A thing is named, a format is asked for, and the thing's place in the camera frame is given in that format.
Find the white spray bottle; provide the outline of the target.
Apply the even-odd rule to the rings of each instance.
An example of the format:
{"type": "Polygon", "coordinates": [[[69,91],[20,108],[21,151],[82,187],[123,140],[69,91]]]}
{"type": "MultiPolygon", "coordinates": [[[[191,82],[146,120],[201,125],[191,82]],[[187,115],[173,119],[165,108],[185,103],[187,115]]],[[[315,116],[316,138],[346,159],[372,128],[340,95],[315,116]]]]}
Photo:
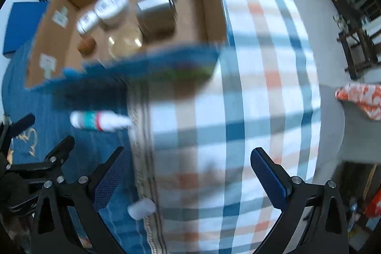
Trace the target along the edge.
{"type": "Polygon", "coordinates": [[[70,123],[74,128],[114,132],[132,126],[132,121],[126,115],[113,111],[73,111],[70,123]]]}

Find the white translucent bottle cap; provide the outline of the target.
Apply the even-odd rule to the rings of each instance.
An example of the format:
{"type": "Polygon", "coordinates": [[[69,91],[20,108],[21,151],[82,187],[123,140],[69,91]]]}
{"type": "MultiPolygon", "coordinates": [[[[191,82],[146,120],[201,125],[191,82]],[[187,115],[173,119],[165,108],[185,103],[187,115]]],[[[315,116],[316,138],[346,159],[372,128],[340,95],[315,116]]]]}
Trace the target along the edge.
{"type": "Polygon", "coordinates": [[[156,212],[156,205],[151,199],[144,198],[128,206],[127,211],[134,220],[142,220],[156,212]]]}

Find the small brown round object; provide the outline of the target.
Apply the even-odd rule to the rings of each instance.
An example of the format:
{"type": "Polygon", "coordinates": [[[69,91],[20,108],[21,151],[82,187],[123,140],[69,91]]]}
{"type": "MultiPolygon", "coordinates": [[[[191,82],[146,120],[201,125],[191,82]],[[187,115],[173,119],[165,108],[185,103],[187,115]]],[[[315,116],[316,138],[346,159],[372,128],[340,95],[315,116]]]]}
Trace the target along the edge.
{"type": "Polygon", "coordinates": [[[97,43],[91,36],[83,37],[77,45],[77,51],[84,57],[93,54],[96,49],[97,43]]]}

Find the gold round tin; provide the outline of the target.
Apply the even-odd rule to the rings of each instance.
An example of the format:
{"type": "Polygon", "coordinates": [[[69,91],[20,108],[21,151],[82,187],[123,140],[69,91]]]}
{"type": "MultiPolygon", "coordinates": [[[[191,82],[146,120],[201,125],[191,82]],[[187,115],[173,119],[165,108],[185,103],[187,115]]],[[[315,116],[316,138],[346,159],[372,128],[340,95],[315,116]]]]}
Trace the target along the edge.
{"type": "Polygon", "coordinates": [[[114,60],[125,59],[140,51],[143,35],[135,26],[120,28],[108,37],[108,52],[114,60]]]}

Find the white round jar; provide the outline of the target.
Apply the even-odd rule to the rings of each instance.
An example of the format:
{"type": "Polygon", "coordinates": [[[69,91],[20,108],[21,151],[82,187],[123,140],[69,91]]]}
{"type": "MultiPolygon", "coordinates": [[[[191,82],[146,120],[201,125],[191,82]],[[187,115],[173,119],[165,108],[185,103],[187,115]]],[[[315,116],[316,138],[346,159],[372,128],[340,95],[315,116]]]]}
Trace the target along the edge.
{"type": "Polygon", "coordinates": [[[128,6],[129,0],[97,0],[94,11],[104,25],[112,27],[126,18],[128,6]]]}

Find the silver metal cup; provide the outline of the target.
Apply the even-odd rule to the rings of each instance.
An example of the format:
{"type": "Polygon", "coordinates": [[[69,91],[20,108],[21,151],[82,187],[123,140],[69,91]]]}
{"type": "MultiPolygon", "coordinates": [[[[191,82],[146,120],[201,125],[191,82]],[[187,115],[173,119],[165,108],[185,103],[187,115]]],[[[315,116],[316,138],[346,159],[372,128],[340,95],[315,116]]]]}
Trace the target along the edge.
{"type": "Polygon", "coordinates": [[[173,0],[139,0],[136,7],[139,28],[145,37],[174,32],[177,12],[173,0]]]}

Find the blue striped bed sheet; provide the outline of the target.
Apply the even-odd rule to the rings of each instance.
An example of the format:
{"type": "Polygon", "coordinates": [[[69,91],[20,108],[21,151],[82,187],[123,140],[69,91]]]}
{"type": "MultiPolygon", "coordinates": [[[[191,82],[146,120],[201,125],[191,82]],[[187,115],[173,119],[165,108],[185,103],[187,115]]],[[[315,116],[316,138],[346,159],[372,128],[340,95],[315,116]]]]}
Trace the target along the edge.
{"type": "Polygon", "coordinates": [[[149,253],[129,134],[75,129],[74,110],[127,113],[120,88],[51,95],[25,88],[30,47],[3,79],[9,125],[1,125],[2,253],[149,253]]]}

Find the blue foam mat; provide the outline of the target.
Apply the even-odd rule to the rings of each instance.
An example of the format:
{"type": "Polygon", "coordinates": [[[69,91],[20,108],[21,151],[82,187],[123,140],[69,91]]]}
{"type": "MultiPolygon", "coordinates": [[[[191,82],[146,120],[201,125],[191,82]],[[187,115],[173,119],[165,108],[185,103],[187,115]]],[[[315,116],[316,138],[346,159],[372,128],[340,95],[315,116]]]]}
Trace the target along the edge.
{"type": "Polygon", "coordinates": [[[25,43],[34,38],[47,6],[47,2],[13,3],[3,44],[3,55],[5,57],[10,57],[25,43]]]}

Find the plaid checked quilt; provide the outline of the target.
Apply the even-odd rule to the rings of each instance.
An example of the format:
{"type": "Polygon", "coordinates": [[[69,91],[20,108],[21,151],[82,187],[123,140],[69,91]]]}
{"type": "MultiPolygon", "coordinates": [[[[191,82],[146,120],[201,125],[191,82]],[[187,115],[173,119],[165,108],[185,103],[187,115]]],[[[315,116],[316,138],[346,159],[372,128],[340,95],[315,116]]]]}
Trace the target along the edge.
{"type": "Polygon", "coordinates": [[[263,148],[312,181],[320,142],[313,51],[293,0],[224,0],[229,44],[207,80],[129,86],[136,186],[156,204],[152,253],[252,253],[275,225],[250,164],[263,148]]]}

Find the orange white patterned cloth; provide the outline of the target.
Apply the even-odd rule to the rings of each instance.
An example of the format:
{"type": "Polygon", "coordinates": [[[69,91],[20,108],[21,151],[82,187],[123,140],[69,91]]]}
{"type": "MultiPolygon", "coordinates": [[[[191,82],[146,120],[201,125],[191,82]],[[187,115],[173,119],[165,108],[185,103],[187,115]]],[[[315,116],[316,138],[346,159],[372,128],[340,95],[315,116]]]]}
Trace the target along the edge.
{"type": "Polygon", "coordinates": [[[356,104],[370,119],[380,121],[380,85],[349,83],[335,91],[335,98],[356,104]]]}

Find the dark wooden stool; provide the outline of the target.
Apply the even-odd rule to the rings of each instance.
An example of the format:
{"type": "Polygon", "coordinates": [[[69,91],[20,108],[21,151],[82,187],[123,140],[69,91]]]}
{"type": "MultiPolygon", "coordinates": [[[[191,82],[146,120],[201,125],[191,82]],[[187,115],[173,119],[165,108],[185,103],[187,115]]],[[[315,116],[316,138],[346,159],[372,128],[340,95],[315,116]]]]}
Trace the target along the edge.
{"type": "Polygon", "coordinates": [[[380,68],[380,16],[363,24],[360,13],[352,9],[340,16],[344,28],[337,41],[342,45],[347,67],[344,71],[351,80],[359,80],[363,73],[380,68]]]}

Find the open cardboard box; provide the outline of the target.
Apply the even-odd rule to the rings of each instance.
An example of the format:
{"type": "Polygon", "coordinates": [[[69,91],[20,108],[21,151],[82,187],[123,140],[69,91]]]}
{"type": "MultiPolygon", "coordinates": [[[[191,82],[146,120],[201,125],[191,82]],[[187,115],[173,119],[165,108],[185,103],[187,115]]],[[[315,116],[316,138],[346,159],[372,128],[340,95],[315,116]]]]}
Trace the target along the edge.
{"type": "Polygon", "coordinates": [[[127,16],[118,25],[108,27],[100,21],[89,34],[80,35],[77,21],[94,9],[97,0],[51,0],[30,50],[25,87],[72,93],[108,88],[127,79],[209,77],[220,48],[227,42],[223,1],[173,0],[177,12],[174,32],[156,37],[142,34],[138,53],[114,60],[108,52],[108,37],[126,26],[139,28],[138,1],[129,0],[127,16]],[[93,54],[84,57],[77,45],[87,36],[93,37],[97,46],[93,54]]]}

